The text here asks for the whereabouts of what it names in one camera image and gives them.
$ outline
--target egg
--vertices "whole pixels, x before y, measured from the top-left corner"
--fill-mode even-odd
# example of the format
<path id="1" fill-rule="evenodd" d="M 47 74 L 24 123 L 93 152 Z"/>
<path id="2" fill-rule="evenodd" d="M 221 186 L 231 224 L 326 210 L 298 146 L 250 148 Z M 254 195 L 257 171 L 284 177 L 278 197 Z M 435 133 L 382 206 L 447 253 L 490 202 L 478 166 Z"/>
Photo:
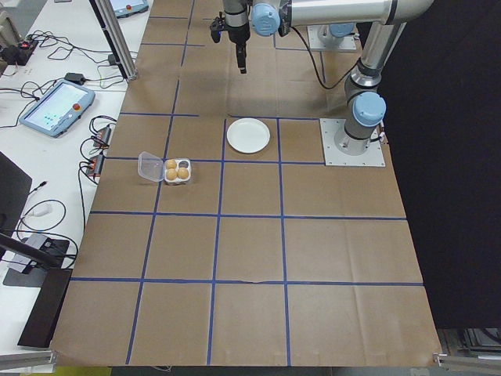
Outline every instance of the egg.
<path id="1" fill-rule="evenodd" d="M 188 168 L 181 167 L 181 168 L 178 170 L 178 177 L 179 177 L 180 179 L 188 179 L 188 177 L 189 177 L 189 171 L 188 171 Z"/>
<path id="2" fill-rule="evenodd" d="M 169 159 L 167 161 L 167 168 L 176 168 L 176 167 L 178 167 L 178 164 L 174 159 Z"/>
<path id="3" fill-rule="evenodd" d="M 167 180 L 175 180 L 177 177 L 178 177 L 178 172 L 175 169 L 169 168 L 167 170 Z"/>

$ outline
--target metal pole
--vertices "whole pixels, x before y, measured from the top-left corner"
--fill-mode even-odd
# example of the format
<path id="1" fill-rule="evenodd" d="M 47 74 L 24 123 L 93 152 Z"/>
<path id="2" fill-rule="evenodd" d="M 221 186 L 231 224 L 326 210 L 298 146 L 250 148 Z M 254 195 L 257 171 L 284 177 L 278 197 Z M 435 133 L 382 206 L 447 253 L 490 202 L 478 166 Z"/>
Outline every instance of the metal pole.
<path id="1" fill-rule="evenodd" d="M 439 367 L 447 371 L 472 371 L 482 374 L 500 374 L 501 360 L 485 360 L 473 357 L 447 356 L 435 354 L 435 361 Z"/>
<path id="2" fill-rule="evenodd" d="M 46 364 L 54 364 L 55 362 L 56 354 L 50 350 L 24 354 L 0 355 L 0 371 L 44 366 Z"/>
<path id="3" fill-rule="evenodd" d="M 104 36 L 110 45 L 111 52 L 115 56 L 122 77 L 127 80 L 135 80 L 138 76 L 138 71 L 132 60 L 127 42 L 120 29 L 110 0 L 89 0 L 89 2 L 96 14 L 99 25 L 101 25 L 103 29 Z"/>

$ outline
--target black curtain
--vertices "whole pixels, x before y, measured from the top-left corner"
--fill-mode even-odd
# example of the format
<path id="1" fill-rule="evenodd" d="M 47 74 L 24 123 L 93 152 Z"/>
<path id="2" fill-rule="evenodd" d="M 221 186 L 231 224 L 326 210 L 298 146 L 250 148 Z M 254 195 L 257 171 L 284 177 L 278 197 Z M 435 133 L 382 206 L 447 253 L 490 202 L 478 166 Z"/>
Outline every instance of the black curtain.
<path id="1" fill-rule="evenodd" d="M 435 0 L 383 71 L 385 125 L 435 324 L 501 327 L 501 2 Z"/>

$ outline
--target metal mounting plate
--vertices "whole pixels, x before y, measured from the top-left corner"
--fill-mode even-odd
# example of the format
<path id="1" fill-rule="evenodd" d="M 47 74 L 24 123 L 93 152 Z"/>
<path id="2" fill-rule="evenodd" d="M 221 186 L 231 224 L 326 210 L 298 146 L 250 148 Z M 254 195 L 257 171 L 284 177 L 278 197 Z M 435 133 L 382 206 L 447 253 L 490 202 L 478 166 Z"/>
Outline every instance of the metal mounting plate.
<path id="1" fill-rule="evenodd" d="M 320 119 L 322 131 L 323 156 L 326 166 L 341 167 L 385 167 L 383 151 L 378 142 L 370 143 L 367 151 L 362 155 L 351 156 L 343 153 L 334 143 L 334 135 L 344 126 L 344 119 Z M 372 138 L 377 137 L 374 131 Z"/>
<path id="2" fill-rule="evenodd" d="M 319 39 L 319 29 L 322 25 L 308 26 L 308 40 L 312 51 L 334 51 L 334 52 L 356 52 L 357 46 L 352 36 L 343 38 L 343 41 L 337 46 L 326 47 Z"/>

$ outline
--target white plate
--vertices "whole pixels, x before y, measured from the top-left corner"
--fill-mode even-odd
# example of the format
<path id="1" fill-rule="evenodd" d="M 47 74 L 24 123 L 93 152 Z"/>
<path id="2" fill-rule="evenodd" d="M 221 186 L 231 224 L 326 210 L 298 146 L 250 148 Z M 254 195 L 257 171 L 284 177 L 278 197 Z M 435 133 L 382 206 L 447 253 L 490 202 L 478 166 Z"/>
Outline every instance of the white plate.
<path id="1" fill-rule="evenodd" d="M 268 145 L 269 129 L 262 121 L 245 117 L 229 126 L 226 139 L 240 153 L 257 153 Z"/>

